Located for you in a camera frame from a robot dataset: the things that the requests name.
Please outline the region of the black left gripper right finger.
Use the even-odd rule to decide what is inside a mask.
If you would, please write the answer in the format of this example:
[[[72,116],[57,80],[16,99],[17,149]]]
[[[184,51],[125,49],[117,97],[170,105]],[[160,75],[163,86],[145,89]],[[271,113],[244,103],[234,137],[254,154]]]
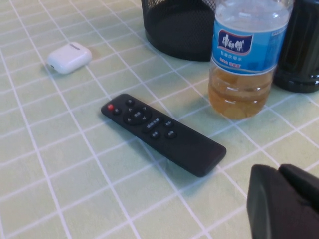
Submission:
[[[311,207],[319,211],[319,179],[312,174],[292,165],[282,164],[278,171],[294,188],[294,190],[304,199]]]

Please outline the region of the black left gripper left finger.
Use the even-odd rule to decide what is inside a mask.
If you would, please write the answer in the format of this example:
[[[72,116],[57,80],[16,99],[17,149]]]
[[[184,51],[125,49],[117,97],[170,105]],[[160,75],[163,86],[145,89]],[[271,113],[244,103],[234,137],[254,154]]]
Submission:
[[[319,237],[319,212],[273,167],[252,166],[246,208],[254,239]]]

